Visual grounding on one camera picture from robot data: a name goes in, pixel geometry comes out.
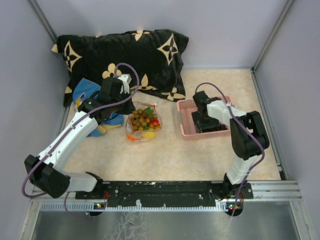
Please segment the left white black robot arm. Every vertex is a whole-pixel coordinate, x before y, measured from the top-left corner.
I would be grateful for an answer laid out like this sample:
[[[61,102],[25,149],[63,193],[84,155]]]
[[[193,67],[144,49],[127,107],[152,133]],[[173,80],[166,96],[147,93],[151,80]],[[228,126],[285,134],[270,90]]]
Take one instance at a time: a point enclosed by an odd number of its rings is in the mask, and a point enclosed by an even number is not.
[[[97,199],[104,186],[92,173],[64,172],[64,167],[81,142],[113,113],[129,115],[135,107],[130,90],[131,77],[122,74],[103,80],[100,90],[81,102],[73,119],[59,136],[37,156],[25,161],[31,184],[56,199],[66,192],[87,192]]]

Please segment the pink plastic basket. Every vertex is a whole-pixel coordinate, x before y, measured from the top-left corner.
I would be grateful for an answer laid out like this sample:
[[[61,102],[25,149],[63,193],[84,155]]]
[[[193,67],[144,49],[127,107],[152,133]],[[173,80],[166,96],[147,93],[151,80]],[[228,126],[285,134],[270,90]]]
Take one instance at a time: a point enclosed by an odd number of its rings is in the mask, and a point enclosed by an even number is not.
[[[179,117],[179,124],[182,137],[185,141],[195,141],[209,138],[228,137],[231,132],[229,129],[197,133],[193,122],[192,113],[198,110],[193,99],[179,100],[176,103],[177,114]]]

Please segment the dark blue grapes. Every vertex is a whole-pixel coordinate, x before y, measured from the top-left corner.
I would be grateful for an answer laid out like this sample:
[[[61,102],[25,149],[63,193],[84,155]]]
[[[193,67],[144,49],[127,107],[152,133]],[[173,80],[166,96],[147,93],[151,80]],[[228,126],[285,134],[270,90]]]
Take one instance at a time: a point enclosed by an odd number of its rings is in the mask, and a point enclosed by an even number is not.
[[[215,125],[215,126],[206,126],[202,128],[203,133],[209,133],[209,132],[219,132],[219,131],[226,131],[228,128],[224,124]]]

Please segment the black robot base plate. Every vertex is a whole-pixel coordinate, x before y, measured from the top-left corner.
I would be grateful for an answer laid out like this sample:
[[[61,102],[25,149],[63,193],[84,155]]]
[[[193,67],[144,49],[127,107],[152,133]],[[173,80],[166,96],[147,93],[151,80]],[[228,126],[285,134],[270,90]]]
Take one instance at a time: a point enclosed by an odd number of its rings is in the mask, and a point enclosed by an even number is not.
[[[100,181],[93,191],[77,191],[77,200],[105,200],[108,207],[214,207],[233,199],[238,186],[222,181]]]

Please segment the orange persimmon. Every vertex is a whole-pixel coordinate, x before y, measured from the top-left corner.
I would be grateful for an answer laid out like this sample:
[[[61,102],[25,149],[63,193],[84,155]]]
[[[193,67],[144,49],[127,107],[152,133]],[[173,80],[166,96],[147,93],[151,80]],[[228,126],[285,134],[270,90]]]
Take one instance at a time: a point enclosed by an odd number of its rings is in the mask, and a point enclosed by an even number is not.
[[[134,137],[134,136],[132,136],[131,134],[128,134],[128,133],[126,134],[126,137],[127,137],[128,140],[130,140],[132,142],[141,142],[142,141],[142,139],[136,138],[136,137]]]

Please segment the clear orange zip top bag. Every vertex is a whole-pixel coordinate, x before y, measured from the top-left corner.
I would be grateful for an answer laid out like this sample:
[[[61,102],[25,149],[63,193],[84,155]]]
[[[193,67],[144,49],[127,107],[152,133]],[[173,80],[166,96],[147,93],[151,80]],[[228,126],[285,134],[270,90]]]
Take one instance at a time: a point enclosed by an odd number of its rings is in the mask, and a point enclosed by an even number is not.
[[[133,102],[135,110],[125,123],[126,137],[133,142],[152,140],[162,129],[163,122],[156,110],[157,103]]]

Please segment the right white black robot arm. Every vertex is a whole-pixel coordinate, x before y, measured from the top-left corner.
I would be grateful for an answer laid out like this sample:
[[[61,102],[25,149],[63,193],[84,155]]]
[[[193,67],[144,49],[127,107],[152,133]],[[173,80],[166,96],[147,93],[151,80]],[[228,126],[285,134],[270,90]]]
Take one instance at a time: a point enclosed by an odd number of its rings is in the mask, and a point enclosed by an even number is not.
[[[223,177],[220,192],[213,196],[219,200],[238,198],[249,174],[265,158],[270,146],[262,117],[258,111],[238,110],[225,96],[210,98],[204,91],[196,92],[193,101],[197,107],[192,113],[197,133],[230,130],[235,158]]]

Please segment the red strawberries with leaves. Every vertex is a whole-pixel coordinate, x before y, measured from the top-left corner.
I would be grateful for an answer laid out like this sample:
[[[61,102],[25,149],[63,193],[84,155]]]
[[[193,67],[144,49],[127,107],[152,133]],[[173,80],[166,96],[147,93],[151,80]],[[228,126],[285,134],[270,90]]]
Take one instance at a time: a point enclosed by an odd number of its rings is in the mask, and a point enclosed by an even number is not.
[[[144,121],[146,122],[146,126],[143,127],[144,130],[154,130],[161,128],[160,118],[153,108],[145,108],[143,110],[142,116]]]

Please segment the yellow lemon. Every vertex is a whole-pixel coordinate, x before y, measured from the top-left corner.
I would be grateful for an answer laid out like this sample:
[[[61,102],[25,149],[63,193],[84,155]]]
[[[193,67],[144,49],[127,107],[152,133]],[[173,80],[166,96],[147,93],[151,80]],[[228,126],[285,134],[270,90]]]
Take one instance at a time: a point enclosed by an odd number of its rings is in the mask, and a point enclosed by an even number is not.
[[[146,140],[146,141],[152,140],[156,135],[157,135],[157,132],[156,132],[156,131],[147,131],[147,130],[144,130],[144,131],[142,132],[142,137],[143,137],[143,139]]]

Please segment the brown longan bunch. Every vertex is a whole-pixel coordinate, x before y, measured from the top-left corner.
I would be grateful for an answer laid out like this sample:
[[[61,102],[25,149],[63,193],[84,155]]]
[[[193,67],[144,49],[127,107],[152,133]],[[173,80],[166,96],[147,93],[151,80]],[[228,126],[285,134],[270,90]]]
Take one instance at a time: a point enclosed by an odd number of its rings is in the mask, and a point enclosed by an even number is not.
[[[131,117],[129,118],[134,131],[144,131],[144,126],[147,125],[143,118],[143,111],[144,109],[140,108],[134,111]]]

